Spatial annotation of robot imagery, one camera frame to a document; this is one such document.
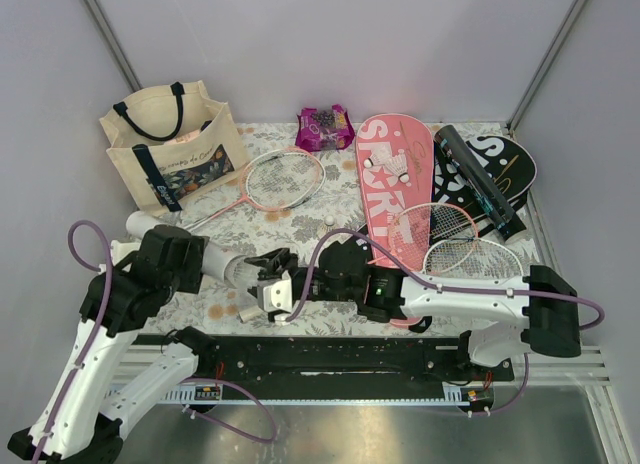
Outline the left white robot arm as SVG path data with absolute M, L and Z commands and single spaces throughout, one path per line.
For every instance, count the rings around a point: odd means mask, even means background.
M 10 437 L 10 452 L 31 463 L 111 463 L 130 430 L 169 390 L 214 373 L 210 339 L 185 328 L 120 394 L 108 393 L 146 321 L 175 293 L 199 292 L 207 243 L 183 229 L 157 225 L 120 263 L 107 261 L 97 271 L 54 394 L 31 427 Z

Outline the white feather shuttlecock black band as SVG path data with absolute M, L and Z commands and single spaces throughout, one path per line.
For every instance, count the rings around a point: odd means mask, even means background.
M 228 280 L 237 289 L 247 289 L 256 285 L 259 273 L 259 267 L 241 262 L 229 271 Z

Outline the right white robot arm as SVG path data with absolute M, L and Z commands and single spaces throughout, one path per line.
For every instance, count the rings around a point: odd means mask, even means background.
M 315 255 L 314 267 L 299 265 L 286 248 L 253 259 L 260 271 L 248 291 L 272 321 L 286 321 L 308 301 L 351 301 L 358 315 L 379 323 L 486 320 L 489 327 L 459 337 L 455 367 L 469 380 L 520 354 L 581 353 L 577 292 L 547 266 L 532 265 L 525 276 L 470 280 L 375 266 L 339 242 Z

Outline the white shuttlecock tube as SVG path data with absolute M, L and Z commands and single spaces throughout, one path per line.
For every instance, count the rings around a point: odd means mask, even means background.
M 168 230 L 175 237 L 189 238 L 191 242 L 196 244 L 197 253 L 200 255 L 201 272 L 230 288 L 235 287 L 228 280 L 229 271 L 241 262 L 250 264 L 248 262 L 249 257 L 246 255 L 220 247 L 207 237 L 193 235 L 183 228 L 169 225 L 142 211 L 135 211 L 130 214 L 126 220 L 125 227 L 131 236 L 140 240 L 149 231 L 157 229 Z

